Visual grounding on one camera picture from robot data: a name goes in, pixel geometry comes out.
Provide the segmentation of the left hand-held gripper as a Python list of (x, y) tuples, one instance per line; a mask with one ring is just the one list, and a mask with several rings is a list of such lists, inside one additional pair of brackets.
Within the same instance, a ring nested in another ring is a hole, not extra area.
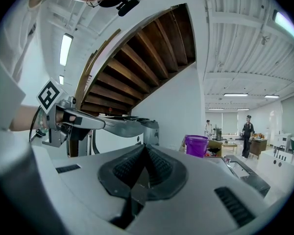
[[(42, 144), (60, 147), (66, 141), (82, 141), (93, 130), (105, 130), (123, 138), (139, 136), (144, 132), (137, 122), (115, 117), (94, 117), (76, 108), (76, 98), (68, 95), (55, 80), (49, 80), (37, 95), (46, 115), (48, 139)], [(63, 122), (56, 129), (56, 111), (62, 111)]]

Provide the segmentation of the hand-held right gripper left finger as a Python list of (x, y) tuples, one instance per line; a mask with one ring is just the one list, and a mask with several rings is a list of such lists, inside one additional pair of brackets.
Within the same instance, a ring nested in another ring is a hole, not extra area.
[(125, 201), (111, 196), (98, 180), (106, 162), (140, 148), (75, 158), (52, 160), (47, 150), (34, 146), (33, 153), (44, 189), (70, 235), (144, 235), (145, 227), (121, 229), (110, 223), (120, 215)]

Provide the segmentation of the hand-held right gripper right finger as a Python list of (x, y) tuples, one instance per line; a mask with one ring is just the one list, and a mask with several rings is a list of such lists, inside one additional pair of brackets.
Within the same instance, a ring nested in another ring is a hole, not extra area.
[(268, 206), (261, 194), (216, 163), (160, 147), (188, 171), (171, 199), (146, 202), (129, 225), (132, 235), (255, 235)]

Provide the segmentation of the person's left hand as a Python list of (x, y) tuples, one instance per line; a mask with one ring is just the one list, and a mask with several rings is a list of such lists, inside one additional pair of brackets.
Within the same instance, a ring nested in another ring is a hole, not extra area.
[(64, 112), (62, 111), (56, 111), (56, 118), (55, 118), (55, 121), (56, 121), (56, 129), (59, 129), (62, 122), (63, 122), (63, 115), (64, 115)]

